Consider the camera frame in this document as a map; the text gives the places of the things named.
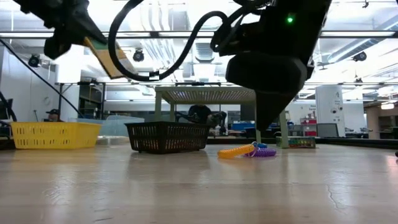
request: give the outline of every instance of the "yellow basket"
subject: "yellow basket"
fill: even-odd
[[[94,147],[100,124],[75,122],[12,122],[17,149],[81,149]]]

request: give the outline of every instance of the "security camera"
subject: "security camera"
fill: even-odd
[[[144,60],[144,53],[142,53],[142,49],[136,49],[136,53],[132,56],[132,59],[135,62],[141,62]]]
[[[39,68],[41,66],[41,60],[39,54],[32,54],[28,61],[28,65],[33,68]]]
[[[354,62],[363,62],[368,56],[365,52],[361,52],[353,57]]]

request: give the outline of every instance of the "ceiling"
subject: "ceiling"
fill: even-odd
[[[324,30],[396,30],[398,27],[398,6],[395,0],[333,1]],[[115,15],[126,1],[90,0],[89,13],[97,26],[108,31]],[[123,22],[120,31],[140,30],[191,30],[196,21],[205,13],[220,10],[231,14],[238,5],[230,0],[145,0],[133,9]],[[256,16],[247,16],[244,22],[257,21]],[[204,29],[214,30],[220,20],[208,21]],[[0,32],[47,31],[43,22],[32,14],[23,14],[19,6],[11,0],[0,0]],[[183,39],[119,40],[132,64],[141,72],[165,69],[180,55]],[[209,39],[196,41],[181,70],[165,82],[208,81],[225,82],[226,64],[230,57],[219,57],[209,51]],[[42,54],[44,40],[12,40],[12,46],[20,53]],[[134,62],[132,55],[136,48],[142,48],[145,60]],[[314,51],[314,59],[324,65],[318,66],[310,82],[353,82],[362,78],[363,82],[397,82],[398,40],[395,39],[320,39]],[[368,55],[364,62],[354,62],[350,58],[359,52]],[[86,54],[82,75],[109,81],[100,63],[92,54]],[[311,98],[315,86],[306,86],[302,95]],[[371,95],[379,86],[345,87],[346,95],[353,91]]]

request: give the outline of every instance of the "cap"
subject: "cap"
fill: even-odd
[[[57,109],[52,109],[50,111],[47,111],[46,113],[48,113],[48,114],[56,114],[56,115],[60,114],[60,112]]]

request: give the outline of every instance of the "plastic basket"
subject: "plastic basket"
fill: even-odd
[[[17,149],[79,149],[94,147],[100,124],[74,122],[13,122]]]
[[[206,147],[210,127],[204,124],[166,121],[126,124],[131,149],[166,154]]]

